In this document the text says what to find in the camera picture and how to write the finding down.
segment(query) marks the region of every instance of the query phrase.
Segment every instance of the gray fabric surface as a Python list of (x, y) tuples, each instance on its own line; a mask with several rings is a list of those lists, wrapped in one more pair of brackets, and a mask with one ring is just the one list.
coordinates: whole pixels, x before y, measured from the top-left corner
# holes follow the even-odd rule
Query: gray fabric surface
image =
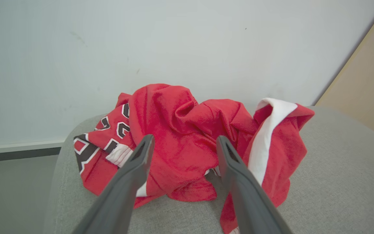
[[(301, 131), (308, 154), (279, 212), (295, 234), (374, 233), (374, 132), (335, 111), (313, 109), (316, 116)], [(91, 131), (101, 117), (77, 126), (61, 149), (44, 233), (71, 233), (96, 198), (82, 185), (72, 139)], [(129, 233), (222, 233), (227, 193), (219, 178), (208, 179), (218, 192), (215, 201), (158, 198), (133, 212)]]

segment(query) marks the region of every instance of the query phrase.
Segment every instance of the red fabric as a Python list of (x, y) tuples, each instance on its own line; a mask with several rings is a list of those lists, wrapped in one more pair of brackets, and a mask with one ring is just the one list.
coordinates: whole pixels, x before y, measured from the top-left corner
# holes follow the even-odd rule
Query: red fabric
[[(127, 104), (129, 118), (124, 114)], [(213, 200), (216, 192), (204, 175), (218, 165), (216, 138), (228, 137), (248, 163), (252, 142), (270, 111), (268, 105), (252, 117), (242, 103), (229, 99), (198, 104), (187, 88), (167, 84), (150, 84), (133, 95), (121, 94), (107, 120), (96, 126), (98, 130), (75, 138), (78, 163), (84, 164), (84, 169), (79, 166), (83, 185), (99, 195), (117, 172), (118, 167), (106, 159), (116, 154), (107, 147), (111, 139), (134, 150), (145, 135), (153, 134), (156, 144), (146, 184), (148, 196), (137, 197), (135, 208), (165, 194), (186, 202)], [(289, 177), (306, 153), (298, 131), (313, 114), (298, 106), (274, 130), (262, 187), (275, 206), (285, 200)], [(130, 127), (130, 131), (121, 131), (122, 139), (119, 124)], [(89, 144), (83, 151), (82, 142)], [(91, 154), (94, 148), (98, 152)], [(221, 225), (225, 233), (237, 227), (230, 195)]]

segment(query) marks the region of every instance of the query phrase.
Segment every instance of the gray floor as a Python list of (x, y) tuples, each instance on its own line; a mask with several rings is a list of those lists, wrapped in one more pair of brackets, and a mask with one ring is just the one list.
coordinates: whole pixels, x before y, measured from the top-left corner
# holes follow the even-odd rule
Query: gray floor
[(0, 161), (0, 234), (43, 231), (57, 155)]

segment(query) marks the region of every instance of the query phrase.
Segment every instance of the baseboard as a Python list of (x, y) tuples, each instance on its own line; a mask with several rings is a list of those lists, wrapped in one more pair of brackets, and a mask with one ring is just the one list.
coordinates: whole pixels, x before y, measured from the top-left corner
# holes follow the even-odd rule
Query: baseboard
[(55, 155), (60, 152), (63, 143), (64, 139), (0, 145), (0, 161)]

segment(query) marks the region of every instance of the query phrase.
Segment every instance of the red garment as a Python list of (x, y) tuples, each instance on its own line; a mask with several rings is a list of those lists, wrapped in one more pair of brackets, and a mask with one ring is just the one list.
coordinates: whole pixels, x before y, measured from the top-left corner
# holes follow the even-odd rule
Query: red garment
[[(77, 136), (74, 147), (83, 185), (99, 195), (141, 139), (153, 134), (150, 174), (137, 192), (137, 208), (165, 194), (186, 202), (215, 199), (204, 175), (218, 165), (216, 138), (224, 135), (278, 206), (306, 154), (298, 132), (313, 115), (300, 105), (267, 98), (252, 118), (240, 102), (198, 104), (185, 87), (150, 84), (132, 96), (121, 94), (116, 108), (95, 131)], [(230, 195), (220, 221), (225, 233), (237, 227)]]

